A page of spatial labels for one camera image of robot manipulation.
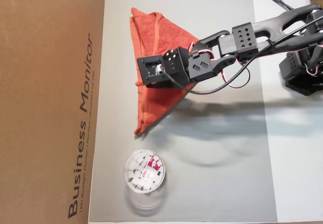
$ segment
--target robotic arm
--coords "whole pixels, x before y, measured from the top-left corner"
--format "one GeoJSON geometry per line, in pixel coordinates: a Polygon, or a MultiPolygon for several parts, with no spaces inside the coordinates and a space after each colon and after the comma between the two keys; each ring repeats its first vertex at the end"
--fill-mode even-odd
{"type": "Polygon", "coordinates": [[[237,77],[257,57],[288,52],[280,63],[286,87],[311,95],[323,89],[322,43],[323,10],[320,4],[313,4],[269,20],[236,26],[231,34],[218,32],[191,44],[188,49],[170,48],[164,55],[138,58],[137,64],[147,87],[185,88],[217,76],[236,60],[244,65],[237,77]],[[286,35],[283,31],[297,21],[306,23],[303,26],[306,31],[302,35],[295,35],[295,32],[286,35]],[[257,43],[256,39],[262,36],[268,40],[257,43]],[[214,59],[214,46],[219,47],[219,59],[214,59]]]}

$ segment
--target brown cardboard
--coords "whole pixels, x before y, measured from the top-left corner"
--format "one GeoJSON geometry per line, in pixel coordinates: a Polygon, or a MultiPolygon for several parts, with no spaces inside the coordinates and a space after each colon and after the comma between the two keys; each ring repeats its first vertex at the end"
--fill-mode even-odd
{"type": "Polygon", "coordinates": [[[88,222],[103,10],[0,0],[0,223],[88,222]]]}

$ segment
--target white table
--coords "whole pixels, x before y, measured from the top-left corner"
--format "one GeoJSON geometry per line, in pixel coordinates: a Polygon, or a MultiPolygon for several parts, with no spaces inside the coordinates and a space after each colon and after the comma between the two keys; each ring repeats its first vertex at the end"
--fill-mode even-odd
{"type": "MultiPolygon", "coordinates": [[[[283,1],[294,8],[310,3],[283,1]]],[[[256,21],[284,12],[271,0],[254,0],[254,10],[256,21]]],[[[260,59],[278,222],[323,220],[323,97],[305,97],[282,86],[279,63],[285,55],[260,59]]]]}

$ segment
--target orange towel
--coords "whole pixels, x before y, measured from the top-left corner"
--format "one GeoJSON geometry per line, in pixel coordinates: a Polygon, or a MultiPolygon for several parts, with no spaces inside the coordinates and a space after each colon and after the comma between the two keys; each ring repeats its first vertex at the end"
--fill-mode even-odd
{"type": "MultiPolygon", "coordinates": [[[[187,31],[167,20],[162,14],[145,14],[136,8],[131,9],[130,31],[135,57],[163,55],[169,49],[187,48],[198,39],[187,31]]],[[[138,127],[135,135],[141,134],[148,126],[163,117],[186,92],[181,89],[153,89],[143,85],[139,68],[138,80],[138,127]]]]}

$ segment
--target gray backdrop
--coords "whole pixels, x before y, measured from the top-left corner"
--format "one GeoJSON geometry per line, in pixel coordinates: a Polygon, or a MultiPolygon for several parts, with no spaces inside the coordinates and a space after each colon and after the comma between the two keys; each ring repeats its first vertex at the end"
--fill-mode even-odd
{"type": "MultiPolygon", "coordinates": [[[[188,94],[136,139],[131,7],[158,11],[198,38],[254,22],[252,0],[105,0],[90,221],[277,221],[258,61],[245,88],[188,94]],[[159,192],[138,197],[126,187],[123,164],[144,148],[163,157],[167,178],[159,192]]],[[[238,69],[227,69],[228,77],[238,69]]],[[[215,77],[195,90],[221,84],[215,77]]]]}

